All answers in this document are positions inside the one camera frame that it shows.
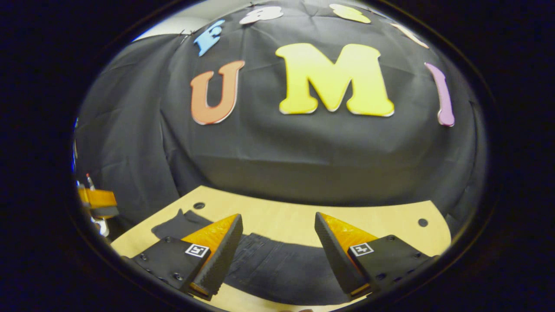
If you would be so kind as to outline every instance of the light wood surface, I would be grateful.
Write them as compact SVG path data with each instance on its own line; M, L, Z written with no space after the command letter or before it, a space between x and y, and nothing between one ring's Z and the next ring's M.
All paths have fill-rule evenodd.
M193 209L198 202L205 203L205 207ZM243 234L257 233L272 240L307 246L321 247L314 231L316 212L338 218L377 237L396 235L429 256L443 253L451 243L447 223L431 201L382 207L326 207L274 202L200 186L124 233L112 242L112 247L120 255L136 256L159 240L151 229L175 217L179 209L183 212L193 210L212 222L240 213ZM426 219L428 225L421 227L419 219ZM325 306L286 305L258 298L226 284L211 301L199 300L231 312L298 312L303 309L327 312L357 301Z

